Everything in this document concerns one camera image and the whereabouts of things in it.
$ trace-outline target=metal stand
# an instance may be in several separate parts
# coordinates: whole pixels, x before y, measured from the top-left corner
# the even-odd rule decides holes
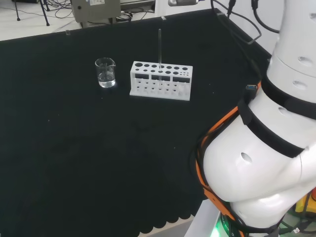
[[[16,0],[14,0],[14,4],[15,4],[15,10],[16,10],[16,15],[18,16],[17,21],[20,21],[20,17],[19,17],[19,13],[18,13],[18,7],[16,6]]]
[[[45,20],[46,20],[46,25],[49,26],[49,22],[48,22],[46,13],[45,13],[45,9],[44,9],[43,3],[42,3],[41,0],[39,0],[39,2],[40,2],[41,9],[43,10],[43,14],[44,14],[44,17],[45,17]]]
[[[49,9],[49,7],[48,7],[48,4],[47,4],[47,0],[44,0],[44,4],[46,5],[47,11],[50,11],[50,9]]]

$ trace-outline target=black strap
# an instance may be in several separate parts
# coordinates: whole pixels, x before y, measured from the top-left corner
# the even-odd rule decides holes
[[[264,93],[278,105],[298,115],[316,119],[316,103],[300,100],[285,93],[277,88],[267,76],[262,79],[261,85]]]
[[[284,217],[282,217],[282,219],[277,224],[270,226],[269,228],[256,228],[256,227],[251,227],[251,226],[245,226],[245,225],[240,224],[237,221],[234,221],[229,216],[226,216],[226,218],[228,219],[228,221],[230,221],[232,226],[234,226],[237,230],[239,230],[243,233],[261,233],[261,234],[267,233],[267,234],[271,234],[271,233],[275,232],[276,229],[278,229],[278,227],[281,224]]]
[[[290,158],[298,156],[304,150],[303,148],[297,147],[276,135],[253,114],[248,107],[248,103],[254,98],[253,94],[254,90],[246,90],[244,97],[238,102],[238,111],[243,124],[247,125],[261,141],[275,151]]]

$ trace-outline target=circular hole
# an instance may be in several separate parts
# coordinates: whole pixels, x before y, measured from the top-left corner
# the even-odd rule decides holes
[[[307,85],[305,83],[302,83],[302,82],[298,81],[298,80],[295,80],[293,82],[293,85],[295,87],[297,87],[298,89],[300,89],[300,90],[306,90],[307,89]]]
[[[289,112],[286,108],[279,107],[278,110],[283,116],[286,116],[286,117],[291,116],[291,112]]]
[[[243,218],[246,218],[246,216],[242,212],[240,212],[240,211],[238,211],[238,212],[239,212],[240,216],[242,216]]]
[[[243,160],[247,163],[252,163],[252,159],[250,158],[249,155],[247,155],[246,153],[242,152],[241,153],[241,157],[243,158]]]
[[[301,64],[307,67],[313,66],[313,61],[307,57],[298,57],[298,61],[300,61]]]
[[[316,22],[316,13],[311,13],[310,18]]]

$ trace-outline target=red component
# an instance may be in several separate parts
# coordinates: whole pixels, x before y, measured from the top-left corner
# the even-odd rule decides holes
[[[316,188],[312,191],[312,198],[316,201]]]

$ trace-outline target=white floor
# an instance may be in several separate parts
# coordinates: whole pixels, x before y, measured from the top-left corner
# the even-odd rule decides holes
[[[55,17],[55,11],[46,12],[48,17],[48,22],[50,26],[46,26],[45,18],[40,4],[35,3],[22,3],[18,2],[17,7],[19,11],[19,17],[21,21],[17,21],[16,11],[14,2],[11,0],[0,0],[0,41],[10,40],[28,36],[36,36],[49,34],[54,32],[60,32],[65,30],[80,29],[81,26],[74,19],[73,14],[70,9],[61,9],[58,11],[57,16],[68,18],[59,19]],[[132,20],[139,20],[144,16],[145,13],[134,14]],[[154,17],[154,13],[148,12],[144,19]]]

